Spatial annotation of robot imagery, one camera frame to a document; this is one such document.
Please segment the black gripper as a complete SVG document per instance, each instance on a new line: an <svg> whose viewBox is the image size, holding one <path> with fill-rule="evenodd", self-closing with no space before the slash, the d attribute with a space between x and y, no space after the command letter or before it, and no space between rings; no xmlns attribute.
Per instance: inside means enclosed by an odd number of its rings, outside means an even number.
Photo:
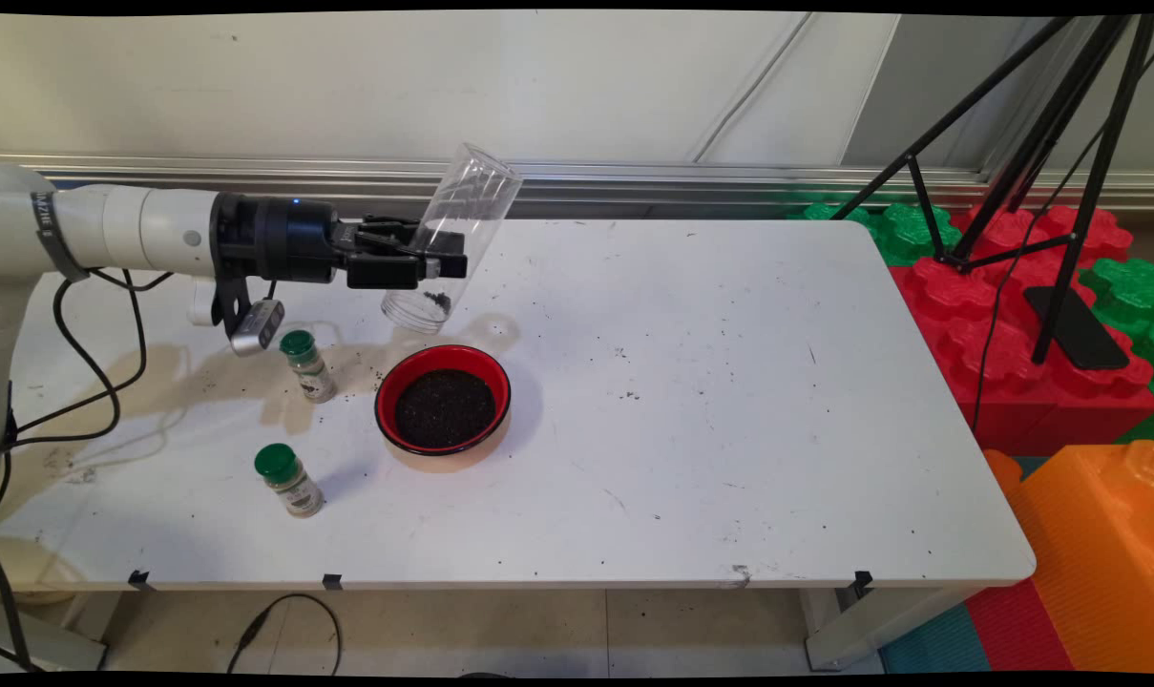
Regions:
<svg viewBox="0 0 1154 687"><path fill-rule="evenodd" d="M219 193L210 214L213 277L330 283L345 269L350 290L465 279L466 254L414 253L418 230L419 221L366 215L355 232L327 201Z"/></svg>

